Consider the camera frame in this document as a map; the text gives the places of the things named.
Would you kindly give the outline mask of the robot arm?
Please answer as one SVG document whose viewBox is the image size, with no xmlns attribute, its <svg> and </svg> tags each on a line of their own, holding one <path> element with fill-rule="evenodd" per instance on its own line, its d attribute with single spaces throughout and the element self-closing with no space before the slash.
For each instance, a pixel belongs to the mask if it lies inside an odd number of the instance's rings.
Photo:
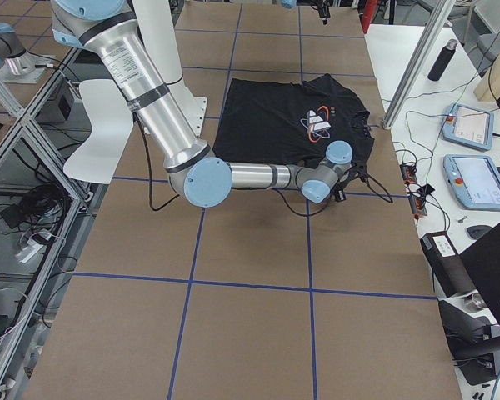
<svg viewBox="0 0 500 400">
<path fill-rule="evenodd" d="M 309 6 L 314 11 L 317 11 L 319 18 L 324 24 L 326 24 L 331 17 L 331 3 L 328 0 L 280 0 L 279 3 L 284 8 L 294 8 L 298 5 Z"/>
<path fill-rule="evenodd" d="M 215 156 L 192 123 L 204 113 L 205 99 L 183 83 L 169 85 L 164 73 L 182 75 L 168 2 L 53 1 L 57 42 L 96 53 L 164 153 L 173 190 L 200 208 L 223 202 L 234 188 L 296 188 L 320 203 L 347 179 L 352 149 L 344 141 L 327 146 L 315 168 L 225 162 Z"/>
</svg>

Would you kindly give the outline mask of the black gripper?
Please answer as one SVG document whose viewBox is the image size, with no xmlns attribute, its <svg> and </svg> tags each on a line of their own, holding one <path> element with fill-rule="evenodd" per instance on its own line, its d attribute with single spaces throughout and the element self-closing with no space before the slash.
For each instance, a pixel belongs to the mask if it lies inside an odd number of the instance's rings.
<svg viewBox="0 0 500 400">
<path fill-rule="evenodd" d="M 347 199 L 346 194 L 345 194 L 345 189 L 347 188 L 349 184 L 348 180 L 344 180 L 341 182 L 337 182 L 335 186 L 332 189 L 332 195 L 334 197 L 334 200 L 336 203 L 343 202 Z"/>
<path fill-rule="evenodd" d="M 317 0 L 316 7 L 318 15 L 321 19 L 329 19 L 330 18 L 330 2 L 328 0 Z"/>
</svg>

